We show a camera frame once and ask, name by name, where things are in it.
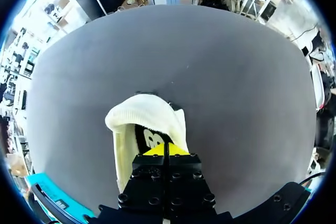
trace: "screw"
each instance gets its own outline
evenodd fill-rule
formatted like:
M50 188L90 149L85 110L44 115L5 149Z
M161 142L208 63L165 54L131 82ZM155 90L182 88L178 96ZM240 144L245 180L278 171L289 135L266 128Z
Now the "screw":
M148 203L152 206L156 206L160 203L159 198L153 197L150 200L148 200Z
M140 176L140 173L137 170L132 172L132 178L139 177L139 176Z
M179 173L173 173L173 178L181 178L181 174Z
M180 206L180 205L182 205L182 199L181 198L172 199L171 204L173 206Z
M281 201L281 196L278 195L278 194L275 194L275 195L273 196L273 200L274 200L275 202L279 202L279 201Z
M290 204L284 204L284 211L288 211L290 209Z
M126 194L119 194L118 195L118 201L120 203L125 203L128 200L128 196Z
M206 194L203 198L206 202L212 203L215 201L215 195L213 194Z
M193 174L193 178L194 178L194 179L202 178L202 173L200 173L200 172L195 172L195 173Z

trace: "gray round platform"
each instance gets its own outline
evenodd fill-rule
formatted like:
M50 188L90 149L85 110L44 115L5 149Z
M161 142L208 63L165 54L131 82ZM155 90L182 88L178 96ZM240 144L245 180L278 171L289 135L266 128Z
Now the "gray round platform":
M149 6L99 18L40 56L28 94L36 172L98 213L117 208L105 115L136 91L185 112L217 212L233 216L303 179L316 125L301 51L239 15L201 6Z

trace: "black cable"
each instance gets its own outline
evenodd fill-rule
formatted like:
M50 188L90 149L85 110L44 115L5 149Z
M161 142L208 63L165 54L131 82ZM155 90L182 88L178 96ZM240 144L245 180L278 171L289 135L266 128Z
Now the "black cable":
M305 34L305 33L308 32L308 31L312 31L312 30L314 30L316 27L317 27L317 24L316 24L313 28L304 31L299 37L297 37L297 38L291 40L290 42L293 42L293 41L297 40L297 39L300 38L303 34Z
M308 178L304 179L302 182L300 182L299 185L302 186L304 183L312 180L313 178L324 176L325 174L326 174L326 172L321 172L321 173L316 173L314 175L311 175L310 177L308 177Z

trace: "gray table surface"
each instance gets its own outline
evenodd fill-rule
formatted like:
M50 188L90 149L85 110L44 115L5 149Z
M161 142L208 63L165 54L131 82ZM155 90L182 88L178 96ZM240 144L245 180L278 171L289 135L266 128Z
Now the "gray table surface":
M303 179L316 124L301 51L247 18L201 6L148 6L99 18L40 56L27 103L36 172L98 213L117 208L104 123L136 91L185 112L217 212L233 216Z

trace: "cardboard box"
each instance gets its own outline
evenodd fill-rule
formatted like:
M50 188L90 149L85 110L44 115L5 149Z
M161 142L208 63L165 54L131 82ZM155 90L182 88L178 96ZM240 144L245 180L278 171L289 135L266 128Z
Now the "cardboard box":
M58 6L61 8L61 9L64 9L67 4L69 4L70 0L59 0L58 1Z

